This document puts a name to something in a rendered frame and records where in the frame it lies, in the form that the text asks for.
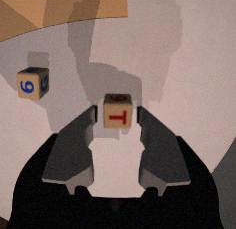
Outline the tan flat mat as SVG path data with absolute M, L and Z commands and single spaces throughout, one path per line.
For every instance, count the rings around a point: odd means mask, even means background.
M 34 30 L 128 17 L 127 0 L 0 0 L 0 42 Z

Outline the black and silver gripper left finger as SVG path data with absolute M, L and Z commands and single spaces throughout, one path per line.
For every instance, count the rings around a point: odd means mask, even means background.
M 23 216 L 37 203 L 73 195 L 75 187 L 94 182 L 93 125 L 97 105 L 90 106 L 58 133 L 53 133 L 21 170 L 15 184 L 12 212 L 6 229 L 18 229 Z M 91 118 L 91 119 L 90 119 Z

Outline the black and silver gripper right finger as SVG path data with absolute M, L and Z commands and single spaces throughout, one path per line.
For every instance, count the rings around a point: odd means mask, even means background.
M 207 217 L 212 229 L 224 229 L 214 179 L 199 156 L 143 106 L 137 106 L 137 123 L 145 147 L 138 171 L 139 184 L 144 190 L 157 187 L 158 196 L 194 205 Z

